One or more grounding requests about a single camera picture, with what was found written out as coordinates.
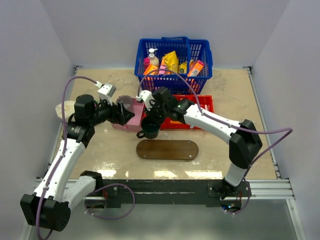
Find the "dark green mug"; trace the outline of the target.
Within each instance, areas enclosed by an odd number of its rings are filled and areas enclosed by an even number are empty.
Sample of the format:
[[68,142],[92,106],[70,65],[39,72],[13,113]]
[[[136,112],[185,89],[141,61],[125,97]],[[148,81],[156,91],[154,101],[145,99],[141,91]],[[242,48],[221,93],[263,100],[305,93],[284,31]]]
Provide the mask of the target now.
[[150,117],[143,118],[140,126],[141,130],[136,134],[138,139],[155,139],[159,135],[161,128],[161,126],[153,122]]

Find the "translucent purple mug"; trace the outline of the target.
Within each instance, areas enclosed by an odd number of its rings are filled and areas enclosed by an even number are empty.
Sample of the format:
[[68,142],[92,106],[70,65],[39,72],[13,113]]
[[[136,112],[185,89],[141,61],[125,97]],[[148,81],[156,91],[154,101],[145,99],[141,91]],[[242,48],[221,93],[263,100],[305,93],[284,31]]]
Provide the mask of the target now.
[[121,102],[128,111],[133,110],[133,99],[129,95],[121,95],[117,98],[116,103]]

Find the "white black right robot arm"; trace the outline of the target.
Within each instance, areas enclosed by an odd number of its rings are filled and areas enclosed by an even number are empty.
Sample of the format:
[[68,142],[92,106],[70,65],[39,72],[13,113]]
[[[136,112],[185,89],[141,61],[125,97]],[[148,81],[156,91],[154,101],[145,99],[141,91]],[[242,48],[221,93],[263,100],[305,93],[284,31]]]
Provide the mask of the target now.
[[177,99],[165,87],[154,92],[142,90],[136,100],[145,104],[146,115],[156,124],[161,125],[165,119],[171,119],[198,127],[223,140],[229,146],[231,164],[215,190],[222,199],[233,197],[241,190],[240,183],[263,146],[252,121],[238,122],[221,117],[189,99]]

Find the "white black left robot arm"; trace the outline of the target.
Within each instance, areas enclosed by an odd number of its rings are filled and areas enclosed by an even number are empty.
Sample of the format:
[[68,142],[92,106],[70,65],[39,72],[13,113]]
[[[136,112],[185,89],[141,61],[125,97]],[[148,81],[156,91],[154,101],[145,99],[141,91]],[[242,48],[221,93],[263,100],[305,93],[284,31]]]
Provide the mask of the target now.
[[135,116],[122,101],[96,102],[92,95],[76,98],[60,147],[49,170],[32,194],[24,194],[20,206],[31,226],[61,232],[72,209],[87,195],[99,196],[104,190],[102,175],[84,171],[74,186],[65,189],[71,172],[95,134],[95,126],[105,121],[124,126]]

